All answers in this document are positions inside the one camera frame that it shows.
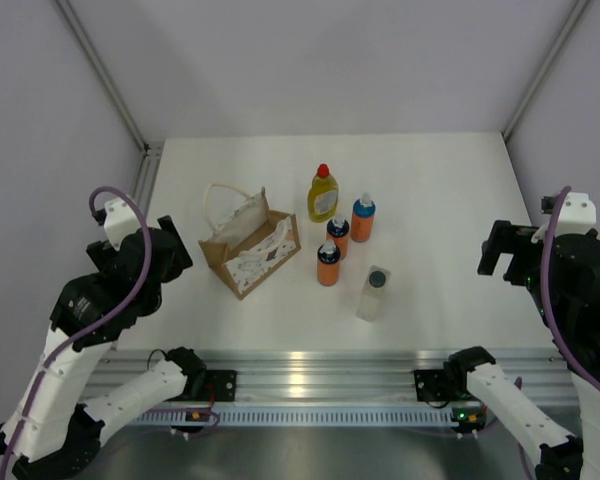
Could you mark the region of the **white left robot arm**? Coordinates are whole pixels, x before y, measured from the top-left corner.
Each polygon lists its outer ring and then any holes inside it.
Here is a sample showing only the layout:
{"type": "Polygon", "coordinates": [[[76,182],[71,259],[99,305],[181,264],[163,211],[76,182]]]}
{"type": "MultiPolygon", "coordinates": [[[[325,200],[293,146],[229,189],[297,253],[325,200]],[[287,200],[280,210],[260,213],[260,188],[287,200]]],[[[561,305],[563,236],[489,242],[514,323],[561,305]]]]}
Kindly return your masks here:
{"type": "Polygon", "coordinates": [[[128,383],[91,400],[83,391],[120,335],[162,303],[162,287],[193,261],[173,220],[90,244],[96,272],[69,281],[52,310],[44,351],[12,416],[0,424],[0,478],[71,479],[119,430],[153,407],[206,386],[207,367],[178,347],[128,383]]]}

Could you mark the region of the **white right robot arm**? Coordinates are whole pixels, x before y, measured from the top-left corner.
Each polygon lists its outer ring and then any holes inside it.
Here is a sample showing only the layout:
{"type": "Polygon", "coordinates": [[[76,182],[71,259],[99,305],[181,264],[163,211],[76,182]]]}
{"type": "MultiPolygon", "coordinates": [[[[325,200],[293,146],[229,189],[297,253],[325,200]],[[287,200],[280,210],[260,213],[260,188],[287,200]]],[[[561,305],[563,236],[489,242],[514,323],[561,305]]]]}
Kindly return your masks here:
{"type": "Polygon", "coordinates": [[[447,389],[488,408],[526,454],[537,479],[600,479],[600,240],[592,228],[534,242],[538,228],[498,220],[477,268],[532,297],[557,346],[547,362],[499,363],[483,347],[448,357],[447,389]]]}

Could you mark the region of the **clear bottle grey cap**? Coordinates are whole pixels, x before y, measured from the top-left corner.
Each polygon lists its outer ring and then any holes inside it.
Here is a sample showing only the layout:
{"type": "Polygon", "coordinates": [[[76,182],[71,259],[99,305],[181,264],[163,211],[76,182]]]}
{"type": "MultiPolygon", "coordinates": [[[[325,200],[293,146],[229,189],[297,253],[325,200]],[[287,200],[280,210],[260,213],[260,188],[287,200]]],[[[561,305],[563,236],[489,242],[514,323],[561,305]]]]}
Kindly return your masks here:
{"type": "Polygon", "coordinates": [[[391,272],[385,268],[376,265],[369,268],[356,309],[357,318],[367,322],[376,319],[390,278],[391,272]]]}

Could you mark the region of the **orange bottle light blue top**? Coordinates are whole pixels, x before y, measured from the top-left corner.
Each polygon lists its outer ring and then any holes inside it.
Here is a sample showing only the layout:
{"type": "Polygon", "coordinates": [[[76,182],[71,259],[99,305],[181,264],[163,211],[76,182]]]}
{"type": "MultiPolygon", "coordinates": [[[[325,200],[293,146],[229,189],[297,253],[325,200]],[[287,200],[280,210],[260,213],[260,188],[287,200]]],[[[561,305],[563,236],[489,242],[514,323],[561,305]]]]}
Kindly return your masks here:
{"type": "Polygon", "coordinates": [[[351,239],[364,243],[371,237],[373,221],[376,213],[376,204],[369,193],[363,193],[352,208],[351,239]]]}

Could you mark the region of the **yellow dish soap bottle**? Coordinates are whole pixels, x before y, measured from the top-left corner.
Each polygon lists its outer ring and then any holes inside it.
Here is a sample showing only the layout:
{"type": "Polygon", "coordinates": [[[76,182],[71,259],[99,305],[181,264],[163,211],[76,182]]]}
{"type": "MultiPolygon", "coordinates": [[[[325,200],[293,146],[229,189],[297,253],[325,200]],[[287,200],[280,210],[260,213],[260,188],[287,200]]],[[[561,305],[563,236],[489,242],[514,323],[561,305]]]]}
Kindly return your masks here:
{"type": "Polygon", "coordinates": [[[311,221],[322,223],[332,218],[337,210],[339,185],[329,166],[318,166],[307,194],[307,210],[311,221]]]}

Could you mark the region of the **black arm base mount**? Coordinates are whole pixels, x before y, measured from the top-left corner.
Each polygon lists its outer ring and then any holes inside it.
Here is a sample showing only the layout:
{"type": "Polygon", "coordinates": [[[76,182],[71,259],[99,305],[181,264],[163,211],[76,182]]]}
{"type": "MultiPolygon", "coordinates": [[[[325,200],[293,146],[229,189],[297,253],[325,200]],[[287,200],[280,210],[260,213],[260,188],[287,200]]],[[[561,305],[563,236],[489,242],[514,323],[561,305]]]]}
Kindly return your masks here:
{"type": "Polygon", "coordinates": [[[237,389],[235,370],[207,370],[196,399],[207,403],[234,402],[237,389]]]}

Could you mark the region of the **orange bottle navy pump top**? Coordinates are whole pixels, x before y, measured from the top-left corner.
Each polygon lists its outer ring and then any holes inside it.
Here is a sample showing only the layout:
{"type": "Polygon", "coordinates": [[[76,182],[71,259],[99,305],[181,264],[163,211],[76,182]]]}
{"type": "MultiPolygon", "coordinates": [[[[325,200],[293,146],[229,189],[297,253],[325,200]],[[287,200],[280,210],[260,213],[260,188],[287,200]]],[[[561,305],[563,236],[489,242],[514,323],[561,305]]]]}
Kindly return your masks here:
{"type": "Polygon", "coordinates": [[[341,250],[332,239],[327,239],[317,250],[317,280],[323,286],[338,282],[341,250]]]}

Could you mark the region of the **orange bottle dark blue top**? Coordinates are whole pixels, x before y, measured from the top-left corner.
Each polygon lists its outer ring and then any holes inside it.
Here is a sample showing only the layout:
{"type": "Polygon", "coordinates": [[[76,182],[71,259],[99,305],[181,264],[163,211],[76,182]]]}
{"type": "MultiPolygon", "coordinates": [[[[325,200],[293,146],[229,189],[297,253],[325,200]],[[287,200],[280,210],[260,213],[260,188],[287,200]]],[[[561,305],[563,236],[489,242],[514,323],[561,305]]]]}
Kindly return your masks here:
{"type": "Polygon", "coordinates": [[[334,215],[328,222],[326,236],[332,239],[335,245],[340,249],[341,259],[344,260],[347,255],[350,225],[342,214],[334,215]]]}

